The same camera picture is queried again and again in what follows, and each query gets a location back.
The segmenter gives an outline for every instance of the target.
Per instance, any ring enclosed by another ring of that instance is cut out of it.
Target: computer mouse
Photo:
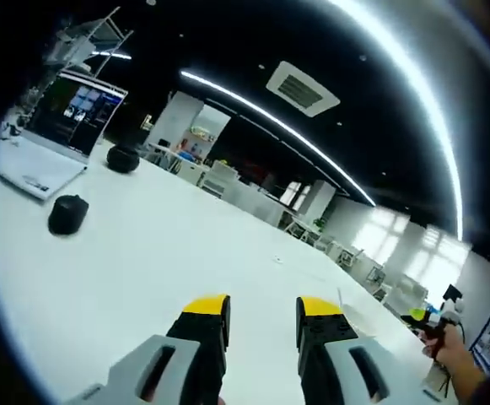
[[[54,235],[72,235],[78,232],[87,214],[89,204],[80,196],[60,196],[53,204],[48,229]]]

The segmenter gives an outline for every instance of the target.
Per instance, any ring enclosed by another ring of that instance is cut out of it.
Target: ceiling light
[[[395,66],[406,76],[407,82],[421,101],[423,109],[428,115],[430,125],[443,149],[447,167],[449,168],[451,186],[455,196],[456,234],[458,240],[462,240],[464,226],[462,222],[463,204],[460,177],[456,167],[455,153],[450,142],[449,129],[445,123],[439,103],[430,88],[430,84],[423,76],[419,66],[409,57],[408,50],[404,49],[396,40],[394,33],[390,32],[368,9],[354,0],[329,0],[329,2],[354,19],[361,28],[370,34],[371,38],[377,41],[378,45],[389,55]]]
[[[290,135],[297,138],[301,143],[303,143],[305,146],[307,146],[310,150],[312,150],[314,153],[316,153],[318,156],[320,156],[325,162],[327,162],[330,166],[332,166],[336,171],[338,171],[338,173],[340,173],[347,181],[349,181],[352,184],[352,186],[354,186],[361,193],[361,195],[363,195],[363,197],[366,198],[366,200],[375,207],[376,203],[372,200],[372,198],[370,198],[369,195],[366,192],[364,192],[364,190],[361,188],[361,186],[359,184],[357,184],[355,182],[355,180],[352,177],[350,177],[349,174],[343,170],[342,167],[340,167],[335,162],[333,162],[331,160],[331,158],[329,158],[329,156],[327,156],[325,153],[323,153],[321,150],[319,150],[317,146],[315,146],[311,141],[309,141],[303,135],[301,135],[300,133],[295,131],[293,128],[291,128],[290,126],[288,126],[284,122],[280,121],[278,118],[271,115],[267,111],[263,110],[258,105],[248,101],[247,99],[241,97],[240,95],[238,95],[238,94],[236,94],[236,93],[234,93],[228,89],[225,89],[222,86],[219,86],[218,84],[210,82],[209,80],[206,80],[204,78],[200,78],[199,76],[196,76],[195,74],[192,74],[192,73],[188,73],[186,71],[181,70],[180,74],[186,78],[189,78],[191,80],[197,81],[198,83],[204,84],[204,85],[210,87],[211,89],[215,89],[215,90],[219,91],[220,93],[224,93],[225,95],[228,95],[232,99],[237,100],[241,104],[244,104],[247,107],[251,108],[252,110],[262,114],[265,118],[267,118],[268,120],[277,124],[279,127],[284,129],[286,132],[289,132]]]
[[[108,56],[112,56],[112,57],[118,57],[120,59],[132,59],[132,57],[130,55],[125,55],[123,53],[109,53],[109,52],[98,52],[98,51],[93,51],[91,52],[91,55],[101,55],[102,57],[108,57]]]

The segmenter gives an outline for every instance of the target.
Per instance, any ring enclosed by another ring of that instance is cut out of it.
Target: window
[[[395,251],[409,217],[385,208],[374,208],[352,245],[383,265]]]
[[[303,201],[308,196],[310,191],[310,186],[305,186],[303,189],[303,192],[297,197],[297,201],[293,205],[293,209],[297,211],[299,208],[301,208],[301,205],[303,205]]]
[[[289,183],[289,186],[284,194],[280,197],[280,202],[297,211],[303,204],[306,196],[309,194],[310,188],[310,186],[303,187],[301,183],[298,183],[297,181],[292,181],[291,183]],[[295,196],[298,194],[299,196],[297,197],[297,200],[293,203],[293,205],[291,205],[292,201],[295,199]]]
[[[292,181],[289,183],[288,188],[284,192],[284,194],[280,197],[280,202],[282,204],[289,205],[293,197],[295,197],[295,194],[299,191],[299,188],[301,187],[301,183],[298,183],[297,181]]]
[[[427,301],[439,308],[449,284],[458,280],[470,247],[431,226],[427,227],[421,244],[405,273],[428,290]]]

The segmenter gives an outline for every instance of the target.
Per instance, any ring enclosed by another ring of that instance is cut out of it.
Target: desk
[[[279,201],[260,192],[257,187],[246,185],[241,181],[234,182],[222,199],[275,228],[278,227],[284,211],[290,212]]]
[[[59,194],[90,204],[82,229],[47,230],[46,205],[0,181],[0,309],[24,364],[56,400],[94,382],[152,334],[165,334],[191,300],[231,294],[231,405],[303,404],[295,299],[337,300],[416,378],[423,345],[328,256],[142,161],[129,175],[104,167],[97,146],[84,175]]]
[[[293,228],[295,226],[298,226],[303,230],[303,233],[299,237],[299,240],[303,242],[308,242],[310,235],[313,235],[315,237],[315,242],[319,238],[321,238],[321,232],[318,229],[314,229],[311,225],[308,225],[304,221],[297,219],[297,217],[294,214],[292,215],[292,222],[286,227],[284,232],[290,234],[291,236],[297,237],[297,235],[293,233]]]
[[[170,158],[170,165],[168,166],[167,170],[171,173],[177,174],[179,172],[180,167],[177,167],[179,163],[183,160],[189,162],[190,165],[195,166],[202,172],[209,171],[211,168],[206,165],[199,165],[196,162],[191,162],[190,160],[187,160],[183,158],[182,156],[179,155],[179,153],[174,152],[170,148],[166,148],[165,146],[160,146],[160,145],[149,145],[149,151],[143,156],[144,159],[147,161],[152,162],[153,157],[156,155],[156,151],[161,151],[164,152],[165,154],[171,156]]]

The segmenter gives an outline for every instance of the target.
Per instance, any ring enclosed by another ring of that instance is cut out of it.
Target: black round object
[[[130,173],[140,164],[140,157],[134,147],[116,145],[108,151],[108,167],[118,173]]]
[[[78,232],[89,204],[79,196],[59,197],[48,219],[48,228],[54,235],[72,235]]]

